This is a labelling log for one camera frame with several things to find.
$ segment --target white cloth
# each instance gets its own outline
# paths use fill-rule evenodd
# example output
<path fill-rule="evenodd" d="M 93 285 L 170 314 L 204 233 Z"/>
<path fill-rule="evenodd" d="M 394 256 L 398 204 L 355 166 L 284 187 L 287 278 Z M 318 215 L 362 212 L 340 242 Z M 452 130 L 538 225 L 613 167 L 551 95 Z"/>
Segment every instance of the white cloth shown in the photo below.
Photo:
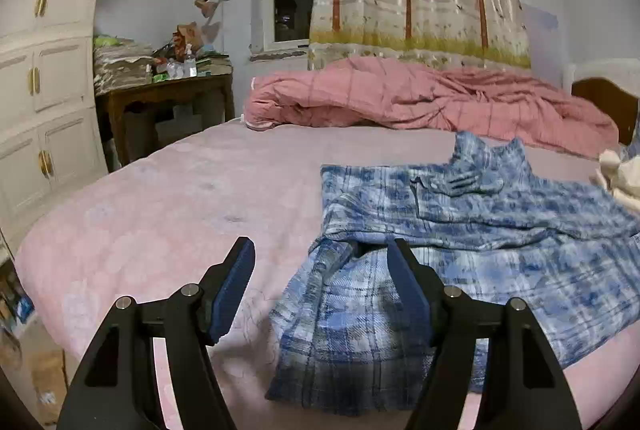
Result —
<path fill-rule="evenodd" d="M 622 162 L 613 150 L 605 150 L 599 160 L 596 184 L 609 190 L 620 204 L 640 212 L 640 156 Z"/>

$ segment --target clutter on table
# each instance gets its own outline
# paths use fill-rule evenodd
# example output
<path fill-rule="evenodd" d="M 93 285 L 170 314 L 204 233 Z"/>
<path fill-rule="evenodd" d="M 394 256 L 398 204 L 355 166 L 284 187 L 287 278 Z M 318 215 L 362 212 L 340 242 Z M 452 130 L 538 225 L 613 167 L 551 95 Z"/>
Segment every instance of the clutter on table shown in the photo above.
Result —
<path fill-rule="evenodd" d="M 155 51 L 126 38 L 100 35 L 94 39 L 96 96 L 114 89 L 232 71 L 228 55 L 204 44 L 195 22 L 178 24 L 172 40 Z"/>

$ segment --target gold cabinet handle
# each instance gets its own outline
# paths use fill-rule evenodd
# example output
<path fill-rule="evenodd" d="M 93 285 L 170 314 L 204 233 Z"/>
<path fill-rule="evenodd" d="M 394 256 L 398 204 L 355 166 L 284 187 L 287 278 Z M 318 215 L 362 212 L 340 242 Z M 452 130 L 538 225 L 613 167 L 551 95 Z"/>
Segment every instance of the gold cabinet handle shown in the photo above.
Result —
<path fill-rule="evenodd" d="M 49 176 L 47 175 L 47 163 L 44 161 L 44 153 L 42 151 L 38 153 L 38 162 L 40 163 L 40 171 L 42 172 L 42 175 L 49 179 Z"/>
<path fill-rule="evenodd" d="M 40 94 L 40 69 L 33 68 L 33 91 L 37 95 Z"/>
<path fill-rule="evenodd" d="M 36 5 L 33 9 L 33 14 L 37 17 L 40 15 L 40 9 L 42 7 L 42 0 L 36 0 Z"/>
<path fill-rule="evenodd" d="M 44 151 L 44 168 L 47 171 L 47 174 L 53 175 L 53 165 L 51 165 L 51 155 L 49 150 Z"/>
<path fill-rule="evenodd" d="M 44 17 L 47 11 L 47 0 L 40 0 L 40 7 L 38 8 L 38 15 Z"/>

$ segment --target wooden table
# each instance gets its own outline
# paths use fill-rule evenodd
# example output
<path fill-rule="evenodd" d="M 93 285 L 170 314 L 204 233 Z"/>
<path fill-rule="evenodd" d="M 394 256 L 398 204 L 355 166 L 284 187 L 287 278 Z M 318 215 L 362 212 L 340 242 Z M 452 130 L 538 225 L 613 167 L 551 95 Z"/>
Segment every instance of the wooden table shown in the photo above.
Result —
<path fill-rule="evenodd" d="M 196 76 L 181 78 L 180 80 L 165 80 L 138 87 L 114 89 L 107 94 L 96 97 L 98 116 L 100 111 L 106 111 L 109 115 L 111 133 L 113 133 L 113 141 L 120 164 L 125 166 L 130 163 L 129 150 L 127 150 L 127 128 L 124 118 L 127 106 L 135 102 L 156 104 L 168 100 L 183 104 L 193 102 L 198 95 L 220 89 L 224 99 L 225 121 L 229 121 L 236 117 L 231 81 L 232 76 L 230 74 Z"/>

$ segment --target blue plaid shirt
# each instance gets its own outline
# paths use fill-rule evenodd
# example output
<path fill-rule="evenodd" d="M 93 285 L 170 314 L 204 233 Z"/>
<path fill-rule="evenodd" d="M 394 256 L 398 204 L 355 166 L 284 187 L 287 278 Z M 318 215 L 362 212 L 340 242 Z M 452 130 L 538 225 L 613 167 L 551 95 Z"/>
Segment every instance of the blue plaid shirt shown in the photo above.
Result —
<path fill-rule="evenodd" d="M 280 360 L 267 393 L 343 415 L 411 409 L 433 356 L 386 267 L 402 237 L 445 284 L 524 298 L 561 365 L 639 318 L 640 221 L 599 187 L 535 176 L 519 139 L 459 133 L 447 165 L 323 166 L 322 233 L 271 312 Z M 476 346 L 482 387 L 487 341 Z"/>

